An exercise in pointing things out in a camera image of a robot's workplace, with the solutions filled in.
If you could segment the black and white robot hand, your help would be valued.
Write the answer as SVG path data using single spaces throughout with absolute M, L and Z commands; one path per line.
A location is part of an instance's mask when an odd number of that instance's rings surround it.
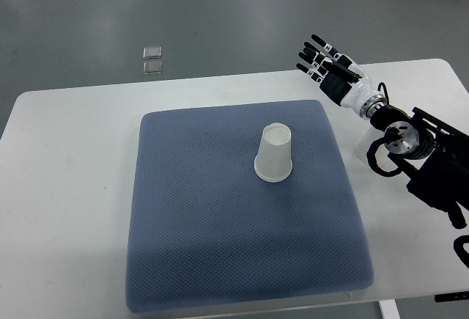
M 302 62 L 296 67 L 316 82 L 332 102 L 352 109 L 364 120 L 388 104 L 387 97 L 372 86 L 369 75 L 348 55 L 316 34 L 311 39 L 298 54 Z

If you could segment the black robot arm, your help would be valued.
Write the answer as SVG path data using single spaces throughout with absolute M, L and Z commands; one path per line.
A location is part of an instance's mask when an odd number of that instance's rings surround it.
M 420 108 L 410 117 L 390 105 L 383 82 L 378 92 L 385 102 L 369 107 L 370 123 L 383 135 L 366 152 L 369 167 L 383 177 L 405 173 L 412 195 L 446 213 L 454 228 L 466 228 L 468 135 Z

